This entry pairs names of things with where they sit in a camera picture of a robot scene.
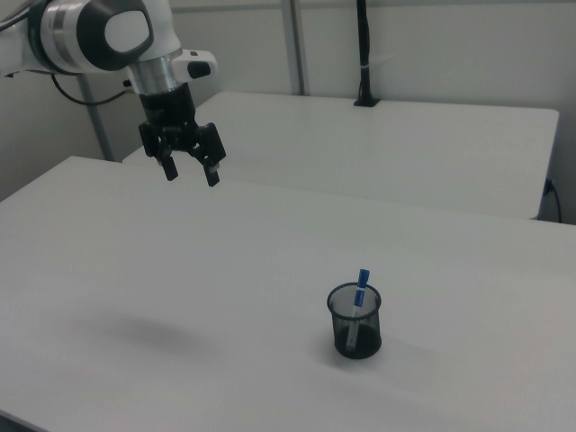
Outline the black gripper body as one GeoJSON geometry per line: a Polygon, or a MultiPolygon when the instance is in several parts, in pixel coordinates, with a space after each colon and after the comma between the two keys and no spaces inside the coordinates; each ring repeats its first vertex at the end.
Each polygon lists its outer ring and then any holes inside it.
{"type": "Polygon", "coordinates": [[[146,121],[155,126],[178,129],[178,141],[170,142],[175,151],[188,151],[193,144],[193,133],[197,127],[195,107],[188,84],[163,94],[140,94],[139,100],[146,121]]]}

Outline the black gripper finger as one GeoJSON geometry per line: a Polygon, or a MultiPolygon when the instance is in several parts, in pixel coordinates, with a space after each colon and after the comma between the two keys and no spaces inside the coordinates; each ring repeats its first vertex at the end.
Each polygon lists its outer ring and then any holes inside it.
{"type": "Polygon", "coordinates": [[[154,158],[163,168],[168,181],[175,180],[178,172],[165,129],[146,121],[139,126],[139,134],[146,155],[154,158]]]}
{"type": "Polygon", "coordinates": [[[226,157],[226,150],[214,123],[195,128],[193,144],[188,153],[202,165],[208,186],[214,187],[220,181],[220,162],[226,157]]]}

